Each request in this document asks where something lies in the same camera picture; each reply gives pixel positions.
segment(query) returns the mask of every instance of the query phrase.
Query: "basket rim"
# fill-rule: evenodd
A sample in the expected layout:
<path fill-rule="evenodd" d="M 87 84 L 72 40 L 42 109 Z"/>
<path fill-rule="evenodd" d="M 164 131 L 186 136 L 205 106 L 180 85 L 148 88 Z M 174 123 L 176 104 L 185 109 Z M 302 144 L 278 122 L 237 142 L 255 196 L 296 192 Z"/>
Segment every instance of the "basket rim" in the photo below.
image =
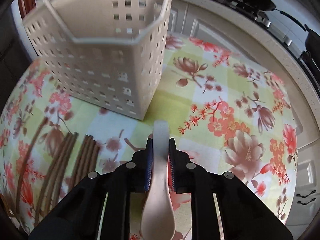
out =
<path fill-rule="evenodd" d="M 138 34 L 135 38 L 114 38 L 114 37 L 85 37 L 85 38 L 76 38 L 67 25 L 64 23 L 63 19 L 59 16 L 55 8 L 52 6 L 50 0 L 44 0 L 44 3 L 40 6 L 46 6 L 53 18 L 56 20 L 60 28 L 64 31 L 66 36 L 70 39 L 70 41 L 74 44 L 116 44 L 116 45 L 137 45 L 143 40 L 146 35 L 152 30 L 155 26 L 159 25 L 166 14 L 166 9 L 168 6 L 169 0 L 164 0 L 162 4 L 162 8 L 160 11 L 160 15 L 157 20 L 148 25 L 143 31 Z"/>

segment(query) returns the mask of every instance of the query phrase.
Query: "silver screw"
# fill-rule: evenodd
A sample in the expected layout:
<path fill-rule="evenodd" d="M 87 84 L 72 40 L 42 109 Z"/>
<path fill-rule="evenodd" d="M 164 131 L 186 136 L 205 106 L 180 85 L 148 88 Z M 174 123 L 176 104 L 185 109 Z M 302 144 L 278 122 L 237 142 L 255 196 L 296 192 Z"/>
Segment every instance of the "silver screw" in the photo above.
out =
<path fill-rule="evenodd" d="M 133 162 L 128 162 L 125 166 L 126 166 L 128 169 L 133 169 L 133 168 L 136 166 L 136 164 L 133 163 Z"/>
<path fill-rule="evenodd" d="M 235 176 L 231 171 L 227 171 L 224 173 L 224 176 L 227 178 L 227 179 L 233 179 L 233 177 Z"/>
<path fill-rule="evenodd" d="M 96 178 L 97 176 L 98 176 L 98 173 L 95 172 L 95 171 L 91 171 L 91 172 L 88 173 L 88 178 L 89 178 L 89 179 L 94 179 L 94 178 Z"/>
<path fill-rule="evenodd" d="M 187 163 L 187 164 L 186 164 L 186 167 L 187 167 L 189 170 L 193 170 L 193 169 L 196 167 L 196 165 L 195 165 L 194 163 Z"/>

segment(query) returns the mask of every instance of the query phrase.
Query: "table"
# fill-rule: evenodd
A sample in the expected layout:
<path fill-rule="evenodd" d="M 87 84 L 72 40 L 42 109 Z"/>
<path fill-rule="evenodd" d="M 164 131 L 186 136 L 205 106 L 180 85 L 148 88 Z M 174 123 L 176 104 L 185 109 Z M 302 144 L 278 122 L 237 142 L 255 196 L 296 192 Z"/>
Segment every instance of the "table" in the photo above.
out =
<path fill-rule="evenodd" d="M 44 117 L 24 172 L 20 214 L 27 233 L 55 149 L 68 132 L 79 136 L 60 199 L 68 192 L 86 134 L 101 144 L 96 171 L 111 172 L 144 148 L 154 120 L 169 123 L 177 148 L 209 172 L 230 170 L 285 223 L 294 196 L 297 138 L 283 82 L 258 64 L 196 38 L 167 35 L 161 81 L 143 121 L 71 97 L 39 58 L 14 88 L 1 114 L 0 192 L 15 214 L 22 162 Z M 144 194 L 133 194 L 130 239 L 140 239 Z M 171 192 L 174 239 L 191 239 L 190 195 Z"/>

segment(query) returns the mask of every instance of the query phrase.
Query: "ceramic spoon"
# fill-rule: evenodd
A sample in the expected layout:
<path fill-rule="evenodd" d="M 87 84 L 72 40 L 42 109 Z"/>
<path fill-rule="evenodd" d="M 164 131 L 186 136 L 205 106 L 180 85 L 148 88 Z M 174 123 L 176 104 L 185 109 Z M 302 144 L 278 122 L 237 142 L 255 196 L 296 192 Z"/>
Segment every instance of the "ceramic spoon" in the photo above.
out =
<path fill-rule="evenodd" d="M 144 240 L 171 240 L 175 221 L 168 188 L 169 126 L 166 121 L 154 122 L 152 138 L 152 177 L 140 231 Z"/>

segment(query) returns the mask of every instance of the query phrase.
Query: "plastic basket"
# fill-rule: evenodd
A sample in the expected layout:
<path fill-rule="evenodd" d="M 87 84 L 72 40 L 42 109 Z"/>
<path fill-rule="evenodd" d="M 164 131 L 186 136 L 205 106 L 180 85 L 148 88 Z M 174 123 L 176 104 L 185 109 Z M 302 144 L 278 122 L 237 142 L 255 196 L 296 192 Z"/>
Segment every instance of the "plastic basket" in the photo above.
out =
<path fill-rule="evenodd" d="M 72 96 L 142 120 L 161 78 L 171 0 L 45 0 L 23 24 Z"/>

